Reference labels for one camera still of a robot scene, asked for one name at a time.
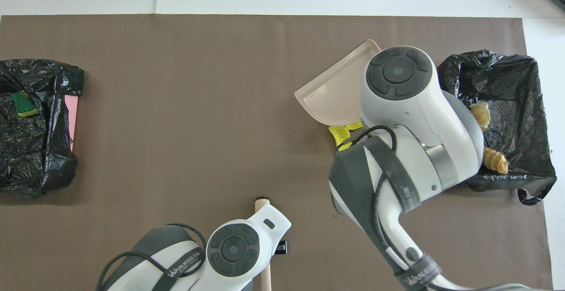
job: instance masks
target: brown surface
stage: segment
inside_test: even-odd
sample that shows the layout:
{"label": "brown surface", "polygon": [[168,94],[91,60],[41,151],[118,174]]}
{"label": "brown surface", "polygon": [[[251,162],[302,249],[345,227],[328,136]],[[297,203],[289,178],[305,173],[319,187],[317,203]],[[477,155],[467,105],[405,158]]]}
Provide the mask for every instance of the brown surface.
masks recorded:
{"label": "brown surface", "polygon": [[[525,54],[519,19],[3,16],[0,59],[52,58],[86,78],[71,186],[0,196],[0,289],[93,289],[149,229],[181,222],[208,237],[267,195],[293,223],[291,254],[271,263],[275,291],[401,290],[333,210],[333,140],[293,95],[367,38],[436,63],[481,48]],[[551,288],[541,204],[460,186],[401,220],[455,283]]]}

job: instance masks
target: white robotic arm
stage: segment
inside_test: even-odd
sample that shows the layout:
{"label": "white robotic arm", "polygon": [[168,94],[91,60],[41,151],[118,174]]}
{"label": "white robotic arm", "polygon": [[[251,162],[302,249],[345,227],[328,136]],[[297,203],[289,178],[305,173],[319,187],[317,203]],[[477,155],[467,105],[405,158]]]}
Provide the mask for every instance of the white robotic arm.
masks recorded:
{"label": "white robotic arm", "polygon": [[[248,219],[228,221],[218,227],[208,244],[190,226],[154,228],[132,251],[110,261],[96,290],[251,291],[250,282],[269,264],[290,225],[280,211],[267,203]],[[182,227],[194,231],[206,251]],[[121,257],[126,258],[103,281],[105,272]]]}
{"label": "white robotic arm", "polygon": [[[441,275],[398,217],[477,173],[484,146],[478,123],[440,90],[431,58],[414,47],[376,54],[360,92],[367,130],[335,152],[329,175],[335,205],[365,231],[407,291],[470,290]],[[523,289],[507,284],[484,291]]]}

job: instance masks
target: black plastic bag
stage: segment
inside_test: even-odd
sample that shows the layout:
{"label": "black plastic bag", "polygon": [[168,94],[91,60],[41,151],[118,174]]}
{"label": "black plastic bag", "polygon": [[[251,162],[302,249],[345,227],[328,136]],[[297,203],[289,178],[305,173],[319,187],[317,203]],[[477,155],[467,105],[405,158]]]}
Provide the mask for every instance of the black plastic bag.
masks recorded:
{"label": "black plastic bag", "polygon": [[[491,120],[484,131],[485,145],[508,160],[507,175],[481,167],[465,183],[478,192],[517,189],[523,204],[534,205],[543,199],[557,177],[549,156],[534,58],[482,50],[451,55],[437,71],[440,87],[465,106],[482,101],[489,104]],[[524,190],[533,197],[527,199]]]}
{"label": "black plastic bag", "polygon": [[[0,61],[0,190],[36,197],[68,186],[71,152],[65,94],[80,96],[83,70],[53,60]],[[39,114],[18,116],[11,95],[26,92]]]}

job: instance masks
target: wooden handle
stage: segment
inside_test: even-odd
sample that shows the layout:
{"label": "wooden handle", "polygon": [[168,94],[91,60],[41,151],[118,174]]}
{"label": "wooden handle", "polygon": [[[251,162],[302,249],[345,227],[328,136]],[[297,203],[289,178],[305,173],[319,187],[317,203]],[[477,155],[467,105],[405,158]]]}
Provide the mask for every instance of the wooden handle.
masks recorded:
{"label": "wooden handle", "polygon": [[[261,207],[266,204],[270,204],[269,200],[266,198],[260,198],[255,201],[255,212],[261,209]],[[271,265],[268,264],[265,269],[261,272],[261,290],[262,291],[272,291],[271,288]]]}

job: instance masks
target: dustpan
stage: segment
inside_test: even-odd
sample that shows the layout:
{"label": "dustpan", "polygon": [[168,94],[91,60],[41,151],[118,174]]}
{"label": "dustpan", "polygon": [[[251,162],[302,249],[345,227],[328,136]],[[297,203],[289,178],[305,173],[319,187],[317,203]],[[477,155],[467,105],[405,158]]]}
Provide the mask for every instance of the dustpan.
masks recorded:
{"label": "dustpan", "polygon": [[361,120],[359,86],[369,61],[381,49],[367,39],[347,56],[294,92],[303,108],[319,123],[343,126]]}

